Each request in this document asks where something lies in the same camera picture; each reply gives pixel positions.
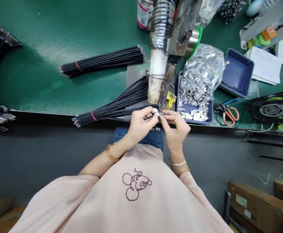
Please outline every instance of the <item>green workbench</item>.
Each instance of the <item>green workbench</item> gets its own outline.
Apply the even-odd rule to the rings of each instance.
[[[245,9],[228,26],[215,16],[201,42],[222,51],[232,47],[244,53],[239,31],[249,22]],[[149,33],[137,26],[136,10],[135,0],[0,0],[0,25],[23,45],[11,50],[0,65],[0,104],[23,111],[75,115],[110,102],[125,90],[126,68],[68,79],[58,67],[137,44],[149,60]],[[260,96],[280,91],[283,67],[281,84],[259,83]],[[250,98],[258,96],[256,81],[252,81],[250,92]],[[216,90],[214,97],[222,102],[233,98],[221,90]],[[244,100],[231,106],[241,112]],[[213,126],[221,124],[215,116]],[[240,128],[261,129],[261,125],[245,111]]]

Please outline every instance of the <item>woman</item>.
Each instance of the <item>woman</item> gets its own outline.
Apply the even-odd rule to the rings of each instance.
[[[153,112],[133,112],[128,132],[117,130],[117,142],[78,176],[41,189],[10,232],[232,232],[190,173],[182,152],[190,127],[174,111],[160,116],[170,169],[163,162],[162,135],[150,131],[159,114],[144,120]]]

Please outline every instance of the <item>fan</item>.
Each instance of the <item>fan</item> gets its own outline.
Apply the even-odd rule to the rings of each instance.
[[[246,107],[257,123],[283,122],[283,92],[249,100]]]

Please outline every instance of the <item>mickey mouse drawing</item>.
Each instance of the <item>mickey mouse drawing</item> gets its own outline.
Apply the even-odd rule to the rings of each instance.
[[[152,182],[148,177],[136,174],[131,176],[128,173],[125,173],[122,177],[122,181],[125,185],[130,186],[126,190],[126,198],[129,201],[136,201],[139,197],[139,191],[145,189],[147,185],[152,185]]]

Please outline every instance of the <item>bracelet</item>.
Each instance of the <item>bracelet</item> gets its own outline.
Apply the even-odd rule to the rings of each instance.
[[[180,163],[180,164],[174,164],[174,163],[171,162],[171,157],[168,158],[168,161],[169,161],[170,164],[173,165],[173,166],[181,166],[181,165],[184,165],[184,164],[186,163],[186,159],[185,159],[185,161],[183,161],[183,162]]]
[[[121,159],[121,157],[119,158],[119,159],[116,159],[115,157],[113,157],[112,156],[112,154],[110,153],[110,146],[112,146],[114,143],[112,143],[112,144],[109,144],[108,146],[107,146],[107,149],[106,149],[106,153],[107,153],[107,156],[108,156],[108,158],[111,160],[111,161],[113,161],[113,162],[118,162],[120,159]]]

